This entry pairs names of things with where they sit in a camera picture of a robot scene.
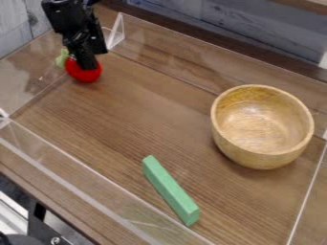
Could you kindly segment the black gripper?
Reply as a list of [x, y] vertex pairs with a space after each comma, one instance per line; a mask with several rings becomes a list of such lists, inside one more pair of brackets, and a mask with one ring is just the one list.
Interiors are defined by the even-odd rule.
[[[94, 70], [98, 67], [94, 55], [106, 53], [101, 23], [93, 13], [93, 4], [98, 1], [41, 1], [41, 7], [50, 27], [55, 33], [61, 34], [62, 44], [67, 46], [81, 70]], [[89, 39], [90, 47], [82, 41], [83, 39]]]

